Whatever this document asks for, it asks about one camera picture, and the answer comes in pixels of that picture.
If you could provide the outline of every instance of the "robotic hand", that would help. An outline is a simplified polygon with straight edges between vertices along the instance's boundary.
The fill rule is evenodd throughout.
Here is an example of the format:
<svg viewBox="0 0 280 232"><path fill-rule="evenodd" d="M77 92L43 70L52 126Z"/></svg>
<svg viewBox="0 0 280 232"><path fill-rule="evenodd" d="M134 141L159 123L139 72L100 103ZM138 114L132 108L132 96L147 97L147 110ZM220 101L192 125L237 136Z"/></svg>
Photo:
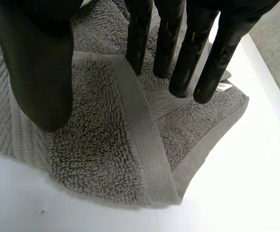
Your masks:
<svg viewBox="0 0 280 232"><path fill-rule="evenodd" d="M187 32L174 69L169 91L178 98L189 96L188 87L216 16L221 12L219 29L193 93L204 104L214 95L241 38L270 11L279 0L186 0ZM152 0L125 0L131 15L126 59L135 73L141 73ZM170 73L184 12L184 0L155 0L161 17L154 73L166 78Z"/></svg>

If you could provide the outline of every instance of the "white surface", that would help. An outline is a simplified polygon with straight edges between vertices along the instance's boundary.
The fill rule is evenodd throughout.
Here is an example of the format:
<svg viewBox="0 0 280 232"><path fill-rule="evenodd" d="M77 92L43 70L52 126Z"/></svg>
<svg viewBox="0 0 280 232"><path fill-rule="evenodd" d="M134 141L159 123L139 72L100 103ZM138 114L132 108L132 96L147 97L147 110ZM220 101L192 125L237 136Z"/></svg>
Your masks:
<svg viewBox="0 0 280 232"><path fill-rule="evenodd" d="M83 201L40 172L0 158L0 232L280 232L280 91L249 36L228 70L249 106L212 150L182 205Z"/></svg>

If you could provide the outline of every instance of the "folded towel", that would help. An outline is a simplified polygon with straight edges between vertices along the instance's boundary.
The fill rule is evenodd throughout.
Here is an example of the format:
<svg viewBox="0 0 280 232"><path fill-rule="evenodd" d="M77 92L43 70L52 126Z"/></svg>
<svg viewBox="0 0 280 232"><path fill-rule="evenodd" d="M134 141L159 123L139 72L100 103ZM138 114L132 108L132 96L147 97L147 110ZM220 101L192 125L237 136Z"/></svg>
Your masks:
<svg viewBox="0 0 280 232"><path fill-rule="evenodd" d="M245 112L248 98L236 87L217 92L206 105L172 97L169 80L152 74L155 13L143 73L136 77L121 55L128 27L123 0L93 0L81 8L73 19L73 113L53 133L20 111L0 49L0 154L87 197L180 204L210 150Z"/></svg>

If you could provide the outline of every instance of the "white tag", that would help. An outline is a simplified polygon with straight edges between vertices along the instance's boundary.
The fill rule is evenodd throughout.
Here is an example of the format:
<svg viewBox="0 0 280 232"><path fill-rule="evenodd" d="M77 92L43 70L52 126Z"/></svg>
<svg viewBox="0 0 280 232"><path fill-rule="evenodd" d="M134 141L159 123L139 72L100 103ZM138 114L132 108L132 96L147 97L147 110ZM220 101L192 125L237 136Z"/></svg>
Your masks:
<svg viewBox="0 0 280 232"><path fill-rule="evenodd" d="M217 86L217 92L224 92L225 90L231 88L233 85L227 83L219 83Z"/></svg>

